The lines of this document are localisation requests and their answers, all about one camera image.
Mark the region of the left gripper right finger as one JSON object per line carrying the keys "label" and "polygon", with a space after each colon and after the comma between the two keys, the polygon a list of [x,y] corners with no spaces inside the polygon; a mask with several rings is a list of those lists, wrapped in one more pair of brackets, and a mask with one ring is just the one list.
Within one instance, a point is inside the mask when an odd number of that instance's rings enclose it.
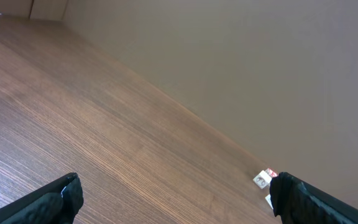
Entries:
{"label": "left gripper right finger", "polygon": [[358,224],[358,209],[287,172],[272,179],[270,201],[283,224]]}

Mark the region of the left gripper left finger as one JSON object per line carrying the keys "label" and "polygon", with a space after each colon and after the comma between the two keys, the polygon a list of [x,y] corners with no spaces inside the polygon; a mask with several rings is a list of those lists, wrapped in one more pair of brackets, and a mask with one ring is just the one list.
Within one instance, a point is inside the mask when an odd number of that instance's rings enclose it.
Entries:
{"label": "left gripper left finger", "polygon": [[77,173],[68,173],[0,208],[0,224],[73,223],[84,204]]}

